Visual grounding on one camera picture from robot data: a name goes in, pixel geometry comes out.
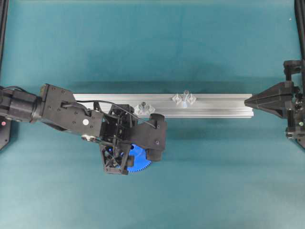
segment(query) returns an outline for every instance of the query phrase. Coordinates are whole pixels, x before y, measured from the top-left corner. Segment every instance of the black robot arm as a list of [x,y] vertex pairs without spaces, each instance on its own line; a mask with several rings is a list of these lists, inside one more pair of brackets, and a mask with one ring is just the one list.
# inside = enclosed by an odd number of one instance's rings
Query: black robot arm
[[133,166],[129,155],[132,144],[146,150],[146,158],[160,161],[165,149],[167,123],[164,116],[152,114],[149,121],[138,123],[131,106],[112,104],[109,113],[104,113],[98,101],[94,109],[87,109],[76,101],[73,93],[57,86],[45,84],[40,96],[12,86],[0,88],[0,116],[8,122],[35,123],[40,121],[58,130],[80,135],[83,140],[98,143],[104,171],[128,174]]

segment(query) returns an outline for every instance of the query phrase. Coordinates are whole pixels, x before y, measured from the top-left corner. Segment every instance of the teal surface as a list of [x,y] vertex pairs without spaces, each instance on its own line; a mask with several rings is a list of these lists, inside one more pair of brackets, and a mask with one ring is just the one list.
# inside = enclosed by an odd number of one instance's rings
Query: teal surface
[[[299,59],[293,0],[10,1],[1,85],[38,93],[258,93]],[[160,163],[102,171],[99,148],[14,124],[0,228],[302,229],[305,154],[286,121],[171,119]]]

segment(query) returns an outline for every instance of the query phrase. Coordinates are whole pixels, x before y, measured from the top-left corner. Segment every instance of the metal rail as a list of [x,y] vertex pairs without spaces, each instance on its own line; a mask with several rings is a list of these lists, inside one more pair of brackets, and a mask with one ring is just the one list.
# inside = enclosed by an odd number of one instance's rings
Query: metal rail
[[[76,100],[104,100],[129,104],[139,117],[159,113],[167,118],[251,118],[252,108],[244,105],[251,94],[74,94]],[[84,104],[92,109],[93,103]],[[100,103],[108,112],[110,104]]]

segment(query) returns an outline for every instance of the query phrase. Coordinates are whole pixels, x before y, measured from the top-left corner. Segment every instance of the wire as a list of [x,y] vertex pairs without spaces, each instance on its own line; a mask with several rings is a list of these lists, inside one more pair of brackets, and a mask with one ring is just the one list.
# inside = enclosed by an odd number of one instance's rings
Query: wire
[[9,86],[9,87],[3,88],[2,90],[5,91],[5,90],[9,90],[9,89],[17,89],[17,90],[22,91],[22,92],[27,92],[26,90],[24,90],[23,88],[18,87],[18,86]]
[[149,123],[149,122],[146,122],[144,119],[141,119],[141,118],[137,117],[137,116],[134,115],[133,113],[127,111],[126,109],[120,107],[119,105],[117,105],[117,104],[115,104],[115,103],[113,103],[113,102],[104,101],[104,100],[84,100],[84,101],[76,100],[76,102],[78,102],[78,103],[94,103],[94,102],[98,102],[98,103],[112,104],[112,105],[114,105],[114,106],[120,108],[121,110],[125,111],[126,113],[130,114],[130,115],[131,115],[132,117],[134,117],[135,119],[141,120],[142,122],[144,122],[144,123],[146,123],[147,125],[150,125],[150,126],[152,126],[153,128],[156,129],[156,127],[155,127],[153,124],[151,124],[151,123]]

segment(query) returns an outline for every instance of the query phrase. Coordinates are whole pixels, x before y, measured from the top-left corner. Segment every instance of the blue gear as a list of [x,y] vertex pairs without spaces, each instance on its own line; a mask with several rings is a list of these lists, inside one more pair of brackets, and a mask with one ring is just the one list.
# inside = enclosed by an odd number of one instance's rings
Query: blue gear
[[139,172],[151,164],[151,161],[146,159],[146,152],[137,145],[132,145],[129,155],[134,156],[134,163],[132,167],[127,167],[128,172]]

